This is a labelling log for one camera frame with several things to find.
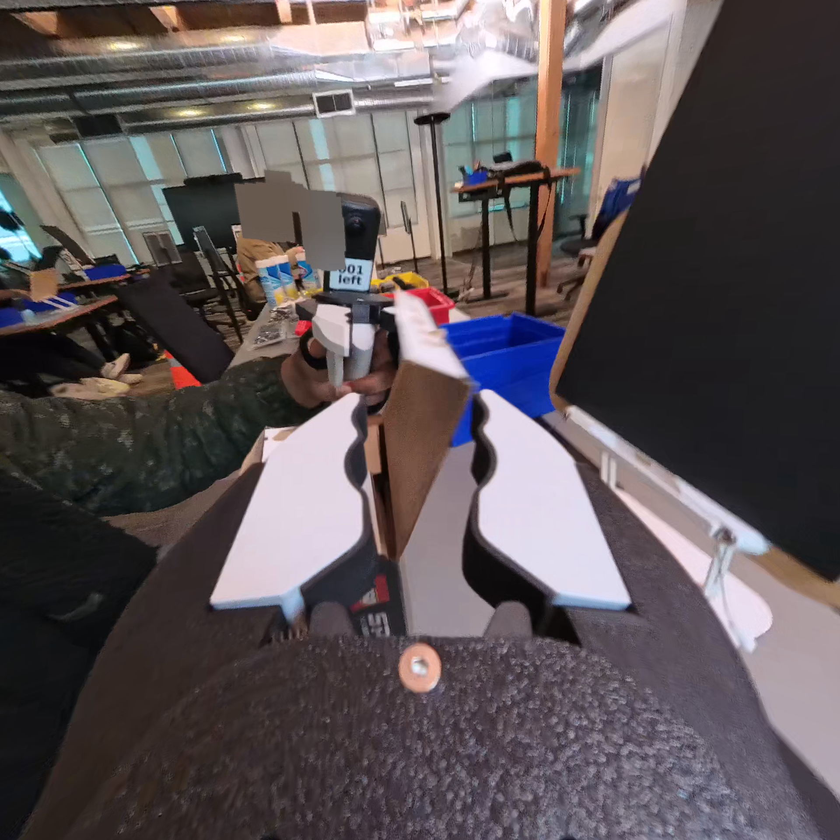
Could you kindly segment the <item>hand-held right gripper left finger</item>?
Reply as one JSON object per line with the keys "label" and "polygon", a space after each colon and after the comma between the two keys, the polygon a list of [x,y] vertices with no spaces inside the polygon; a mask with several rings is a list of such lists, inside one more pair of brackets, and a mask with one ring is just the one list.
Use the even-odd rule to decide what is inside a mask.
{"label": "hand-held right gripper left finger", "polygon": [[315,587],[377,559],[367,429],[363,397],[349,394],[278,444],[210,594],[214,610],[275,606],[294,623],[314,605]]}

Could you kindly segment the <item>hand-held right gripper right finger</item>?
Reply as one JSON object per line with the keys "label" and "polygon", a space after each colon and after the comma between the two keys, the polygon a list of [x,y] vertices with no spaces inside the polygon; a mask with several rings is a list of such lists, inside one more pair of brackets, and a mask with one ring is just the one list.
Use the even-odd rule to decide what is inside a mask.
{"label": "hand-held right gripper right finger", "polygon": [[497,393],[474,397],[463,541],[469,587],[527,635],[582,635],[585,619],[632,625],[632,596],[574,457]]}

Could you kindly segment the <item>black toy car box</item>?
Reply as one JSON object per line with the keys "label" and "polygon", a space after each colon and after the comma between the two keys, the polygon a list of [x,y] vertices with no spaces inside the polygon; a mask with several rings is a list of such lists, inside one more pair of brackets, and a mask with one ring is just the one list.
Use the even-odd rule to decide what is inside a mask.
{"label": "black toy car box", "polygon": [[419,299],[397,292],[394,304],[398,370],[382,413],[368,416],[364,443],[364,492],[378,557],[315,587],[314,605],[294,623],[272,606],[276,625],[289,636],[306,633],[314,609],[325,602],[341,604],[358,635],[406,632],[404,555],[466,408],[469,376]]}

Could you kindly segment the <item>person's left hand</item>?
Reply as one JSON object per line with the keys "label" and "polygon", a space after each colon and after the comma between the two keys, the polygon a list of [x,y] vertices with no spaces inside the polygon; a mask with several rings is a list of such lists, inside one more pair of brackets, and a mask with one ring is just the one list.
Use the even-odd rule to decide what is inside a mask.
{"label": "person's left hand", "polygon": [[369,405],[385,399],[396,379],[397,364],[385,346],[374,349],[369,373],[356,380],[334,386],[326,371],[317,371],[304,359],[300,350],[289,355],[280,365],[280,379],[295,403],[315,408],[334,403],[350,394],[362,396]]}

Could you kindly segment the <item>black pole stand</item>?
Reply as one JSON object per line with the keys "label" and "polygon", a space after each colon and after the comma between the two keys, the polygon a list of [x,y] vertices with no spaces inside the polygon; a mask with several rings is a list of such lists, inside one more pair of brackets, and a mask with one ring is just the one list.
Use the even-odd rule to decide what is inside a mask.
{"label": "black pole stand", "polygon": [[429,133],[429,139],[432,146],[432,162],[433,162],[433,174],[434,174],[434,195],[435,195],[435,206],[436,206],[436,219],[437,219],[437,238],[438,238],[438,250],[439,250],[439,267],[441,272],[441,282],[443,293],[446,297],[455,302],[459,298],[459,292],[456,290],[450,290],[448,286],[448,266],[447,266],[447,256],[446,256],[446,236],[445,236],[445,221],[444,221],[444,211],[443,211],[443,198],[442,198],[442,191],[441,191],[441,167],[440,167],[440,159],[439,159],[439,150],[438,150],[438,127],[442,125],[449,119],[449,114],[447,112],[424,112],[417,117],[415,117],[415,125],[419,128],[427,128]]}

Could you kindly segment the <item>blue and white packets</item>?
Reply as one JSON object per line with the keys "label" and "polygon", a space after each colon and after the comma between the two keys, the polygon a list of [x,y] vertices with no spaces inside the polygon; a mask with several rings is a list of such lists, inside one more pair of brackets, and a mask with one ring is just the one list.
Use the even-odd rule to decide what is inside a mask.
{"label": "blue and white packets", "polygon": [[305,252],[295,251],[255,261],[260,285],[268,308],[309,297],[321,289],[317,271],[306,260]]}

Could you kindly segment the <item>red plastic storage bin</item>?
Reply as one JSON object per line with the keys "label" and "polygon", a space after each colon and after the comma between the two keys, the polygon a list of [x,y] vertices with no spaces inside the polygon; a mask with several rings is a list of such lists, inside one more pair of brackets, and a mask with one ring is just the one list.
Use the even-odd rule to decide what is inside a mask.
{"label": "red plastic storage bin", "polygon": [[419,299],[429,310],[438,326],[449,323],[450,313],[455,308],[455,302],[442,291],[431,287],[409,287],[396,290]]}

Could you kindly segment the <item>white metal book stand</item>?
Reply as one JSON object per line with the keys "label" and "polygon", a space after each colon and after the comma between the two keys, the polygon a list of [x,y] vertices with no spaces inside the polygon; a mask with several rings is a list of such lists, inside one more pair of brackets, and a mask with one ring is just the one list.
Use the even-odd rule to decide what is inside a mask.
{"label": "white metal book stand", "polygon": [[545,416],[598,468],[600,478],[653,533],[700,588],[742,653],[752,653],[773,615],[767,602],[731,572],[738,555],[760,557],[769,541],[708,496],[650,460],[580,408]]}

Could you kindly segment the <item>clear bags of dark parts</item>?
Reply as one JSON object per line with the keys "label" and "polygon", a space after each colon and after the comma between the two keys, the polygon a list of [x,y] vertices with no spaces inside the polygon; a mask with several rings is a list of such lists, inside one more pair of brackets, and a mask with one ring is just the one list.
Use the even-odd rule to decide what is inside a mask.
{"label": "clear bags of dark parts", "polygon": [[250,336],[251,344],[261,349],[295,339],[298,337],[298,323],[297,307],[293,303],[269,308],[266,318],[255,325]]}

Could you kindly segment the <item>blue plastic storage bin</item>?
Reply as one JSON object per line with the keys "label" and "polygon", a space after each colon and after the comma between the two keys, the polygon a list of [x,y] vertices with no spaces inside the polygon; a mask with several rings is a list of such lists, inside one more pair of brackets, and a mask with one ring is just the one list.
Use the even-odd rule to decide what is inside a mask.
{"label": "blue plastic storage bin", "polygon": [[550,373],[565,328],[514,312],[445,324],[444,330],[474,392],[496,392],[530,418],[553,411]]}

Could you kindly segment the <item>black tilted board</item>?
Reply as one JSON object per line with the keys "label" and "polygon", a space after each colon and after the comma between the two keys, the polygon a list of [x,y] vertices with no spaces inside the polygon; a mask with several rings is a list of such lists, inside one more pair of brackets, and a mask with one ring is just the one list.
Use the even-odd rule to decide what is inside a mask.
{"label": "black tilted board", "polygon": [[234,358],[223,337],[170,284],[148,276],[116,287],[120,305],[201,384],[217,381]]}

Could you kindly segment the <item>black stool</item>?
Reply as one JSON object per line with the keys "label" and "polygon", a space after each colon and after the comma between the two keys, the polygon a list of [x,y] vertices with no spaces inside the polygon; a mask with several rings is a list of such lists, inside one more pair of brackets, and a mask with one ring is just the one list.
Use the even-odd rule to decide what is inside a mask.
{"label": "black stool", "polygon": [[604,213],[599,212],[595,215],[595,221],[592,223],[591,231],[588,234],[588,213],[574,214],[570,218],[578,225],[578,235],[562,241],[560,243],[560,249],[565,255],[576,259],[577,273],[572,278],[562,281],[557,286],[556,291],[562,295],[563,301],[570,301],[573,293],[583,286],[589,265],[594,258],[596,247],[609,225]]}

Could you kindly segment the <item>blue cloth bag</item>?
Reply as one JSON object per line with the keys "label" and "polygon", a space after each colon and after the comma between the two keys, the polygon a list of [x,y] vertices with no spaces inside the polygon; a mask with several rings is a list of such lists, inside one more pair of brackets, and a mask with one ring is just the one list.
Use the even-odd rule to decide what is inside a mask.
{"label": "blue cloth bag", "polygon": [[606,224],[624,213],[634,202],[634,198],[642,185],[642,175],[634,178],[614,178],[607,187],[601,207],[601,217]]}

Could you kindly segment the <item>wooden board with dark panel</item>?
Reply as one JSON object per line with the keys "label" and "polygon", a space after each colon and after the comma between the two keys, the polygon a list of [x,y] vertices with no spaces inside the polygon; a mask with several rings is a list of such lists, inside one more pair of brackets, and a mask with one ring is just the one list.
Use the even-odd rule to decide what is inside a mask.
{"label": "wooden board with dark panel", "polygon": [[839,2],[723,2],[554,392],[830,581]]}

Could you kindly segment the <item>silver ceiling duct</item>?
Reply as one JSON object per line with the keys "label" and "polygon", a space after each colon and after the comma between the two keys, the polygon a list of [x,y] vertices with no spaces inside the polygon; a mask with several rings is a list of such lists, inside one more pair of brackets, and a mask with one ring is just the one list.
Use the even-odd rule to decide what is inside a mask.
{"label": "silver ceiling duct", "polygon": [[2,52],[2,122],[205,110],[314,93],[425,93],[433,64],[416,49],[370,48],[362,24],[229,28],[69,38]]}

